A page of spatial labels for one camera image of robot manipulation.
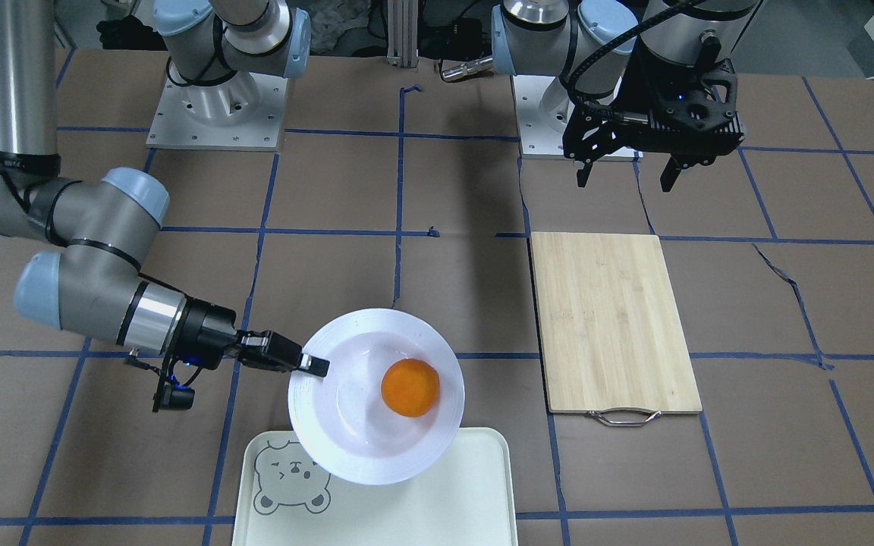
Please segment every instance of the orange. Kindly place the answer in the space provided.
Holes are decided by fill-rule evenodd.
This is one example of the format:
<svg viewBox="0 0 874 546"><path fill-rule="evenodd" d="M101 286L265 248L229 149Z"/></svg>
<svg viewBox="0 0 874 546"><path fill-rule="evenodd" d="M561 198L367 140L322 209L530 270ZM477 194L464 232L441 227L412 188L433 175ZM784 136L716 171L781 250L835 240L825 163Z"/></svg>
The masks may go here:
<svg viewBox="0 0 874 546"><path fill-rule="evenodd" d="M389 409L404 417L420 417L437 402L440 377L423 360L399 360L382 376L379 393Z"/></svg>

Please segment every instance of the light blue cap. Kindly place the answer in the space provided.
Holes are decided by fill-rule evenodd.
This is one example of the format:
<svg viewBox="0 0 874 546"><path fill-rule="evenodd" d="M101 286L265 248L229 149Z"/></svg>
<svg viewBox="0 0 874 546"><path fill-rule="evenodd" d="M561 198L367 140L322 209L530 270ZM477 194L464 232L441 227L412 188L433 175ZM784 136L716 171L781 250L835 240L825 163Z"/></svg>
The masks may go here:
<svg viewBox="0 0 874 546"><path fill-rule="evenodd" d="M59 329L59 253L32 256L15 284L13 305L31 321Z"/></svg>
<svg viewBox="0 0 874 546"><path fill-rule="evenodd" d="M504 18L501 17L501 6L492 9L492 58L495 59L495 70L501 74L514 76L514 62L511 50L508 49L508 36L504 32Z"/></svg>
<svg viewBox="0 0 874 546"><path fill-rule="evenodd" d="M171 197L155 177L130 167L117 167L103 177L103 182L126 193L143 207L158 226L163 225L167 206L171 204Z"/></svg>
<svg viewBox="0 0 874 546"><path fill-rule="evenodd" d="M285 77L301 77L309 63L309 44L312 42L312 24L309 13L295 8L292 17L291 38L288 39L288 61L285 62Z"/></svg>
<svg viewBox="0 0 874 546"><path fill-rule="evenodd" d="M156 0L153 21L161 36L181 34L215 13L208 0Z"/></svg>
<svg viewBox="0 0 874 546"><path fill-rule="evenodd" d="M639 22L629 8L616 0L583 0L582 4L579 4L579 18L586 32L603 45L635 27ZM629 55L635 44L636 38L630 38L613 49L613 52Z"/></svg>

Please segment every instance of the metal handle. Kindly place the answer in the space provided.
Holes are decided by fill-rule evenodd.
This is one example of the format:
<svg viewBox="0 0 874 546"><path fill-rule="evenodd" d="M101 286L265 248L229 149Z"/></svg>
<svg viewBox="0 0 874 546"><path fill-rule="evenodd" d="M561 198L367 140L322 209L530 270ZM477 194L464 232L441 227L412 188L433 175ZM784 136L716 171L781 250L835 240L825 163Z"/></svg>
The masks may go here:
<svg viewBox="0 0 874 546"><path fill-rule="evenodd" d="M646 411L640 411L640 410L616 410L616 411L617 412L628 411L631 413L638 413L640 415L645 415L646 418L643 419L643 421L613 421L613 419L607 418L605 415L603 415L601 411L590 411L589 417L596 419L596 421L601 422L601 424L606 425L606 426L633 426L635 428L635 426L645 425L647 422L651 422L654 419L662 417L662 415L663 415L662 411L653 411L653 412L646 412Z"/></svg>

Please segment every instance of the metal base plate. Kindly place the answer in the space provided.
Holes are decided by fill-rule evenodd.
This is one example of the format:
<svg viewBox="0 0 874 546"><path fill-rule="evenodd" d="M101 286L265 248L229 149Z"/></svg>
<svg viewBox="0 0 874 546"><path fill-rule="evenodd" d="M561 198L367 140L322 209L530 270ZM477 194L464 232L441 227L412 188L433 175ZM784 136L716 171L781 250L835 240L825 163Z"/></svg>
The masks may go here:
<svg viewBox="0 0 874 546"><path fill-rule="evenodd" d="M160 95L157 114L150 124L146 144L161 149L236 149L246 152L277 152L284 134L284 77L253 74L261 104L245 122L229 127L201 124L185 111L184 88L167 82Z"/></svg>
<svg viewBox="0 0 874 546"><path fill-rule="evenodd" d="M561 132L552 128L538 104L545 89L555 78L552 76L514 76L514 113L517 114L517 134L521 138L521 156L537 159L565 159L562 155ZM620 148L605 155L600 162L632 162L642 158L642 152Z"/></svg>

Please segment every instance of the gray robot arm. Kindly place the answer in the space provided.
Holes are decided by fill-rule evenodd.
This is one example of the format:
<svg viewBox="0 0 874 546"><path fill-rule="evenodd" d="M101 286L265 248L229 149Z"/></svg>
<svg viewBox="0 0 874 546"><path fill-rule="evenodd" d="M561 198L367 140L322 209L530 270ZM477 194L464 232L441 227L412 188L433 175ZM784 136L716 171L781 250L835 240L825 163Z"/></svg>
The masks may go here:
<svg viewBox="0 0 874 546"><path fill-rule="evenodd" d="M238 21L256 5L216 3ZM265 14L271 10L264 7ZM0 0L0 235L64 248L29 262L15 289L18 313L164 353L155 411L190 407L193 391L174 380L173 362L216 369L232 356L260 369L325 376L329 363L303 355L295 342L271 331L239 331L234 311L140 273L169 203L153 177L129 168L112 169L100 184L59 177L52 21L52 1ZM291 62L277 61L273 70Z"/></svg>
<svg viewBox="0 0 874 546"><path fill-rule="evenodd" d="M660 177L733 152L747 129L737 114L729 55L757 0L649 0L643 21L615 0L503 0L492 14L498 72L558 76L574 104L565 158L585 186L593 162L622 146L667 152Z"/></svg>

